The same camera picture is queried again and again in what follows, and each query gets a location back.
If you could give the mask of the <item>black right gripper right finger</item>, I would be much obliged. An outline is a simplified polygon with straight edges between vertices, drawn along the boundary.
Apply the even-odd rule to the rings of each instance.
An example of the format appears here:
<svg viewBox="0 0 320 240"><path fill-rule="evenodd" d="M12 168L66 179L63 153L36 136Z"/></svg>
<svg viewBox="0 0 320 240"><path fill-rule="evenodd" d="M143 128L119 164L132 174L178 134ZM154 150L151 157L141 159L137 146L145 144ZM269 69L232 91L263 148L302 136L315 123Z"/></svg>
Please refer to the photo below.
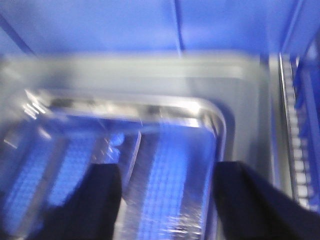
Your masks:
<svg viewBox="0 0 320 240"><path fill-rule="evenodd" d="M320 238L318 214L301 207L242 162L216 163L213 191L228 240Z"/></svg>

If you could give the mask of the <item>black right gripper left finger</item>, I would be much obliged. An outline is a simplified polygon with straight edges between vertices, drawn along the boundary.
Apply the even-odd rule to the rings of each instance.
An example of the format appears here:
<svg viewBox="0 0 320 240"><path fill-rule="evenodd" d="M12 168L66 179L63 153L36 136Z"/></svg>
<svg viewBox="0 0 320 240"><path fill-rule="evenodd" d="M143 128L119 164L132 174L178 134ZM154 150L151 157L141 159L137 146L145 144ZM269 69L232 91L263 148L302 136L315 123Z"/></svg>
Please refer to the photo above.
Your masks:
<svg viewBox="0 0 320 240"><path fill-rule="evenodd" d="M122 179L117 164L95 163L63 206L52 211L33 240L111 240Z"/></svg>

